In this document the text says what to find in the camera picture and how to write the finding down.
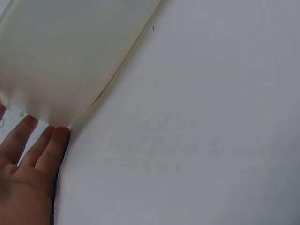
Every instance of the white paper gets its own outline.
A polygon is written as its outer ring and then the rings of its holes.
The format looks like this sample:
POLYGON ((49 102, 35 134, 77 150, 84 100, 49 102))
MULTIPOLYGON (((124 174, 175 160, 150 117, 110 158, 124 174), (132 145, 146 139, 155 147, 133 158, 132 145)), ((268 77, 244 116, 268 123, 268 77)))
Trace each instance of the white paper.
POLYGON ((74 122, 115 75, 159 2, 15 0, 0 23, 0 101, 54 126, 74 122))
POLYGON ((298 224, 299 10, 164 5, 73 130, 56 224, 298 224))

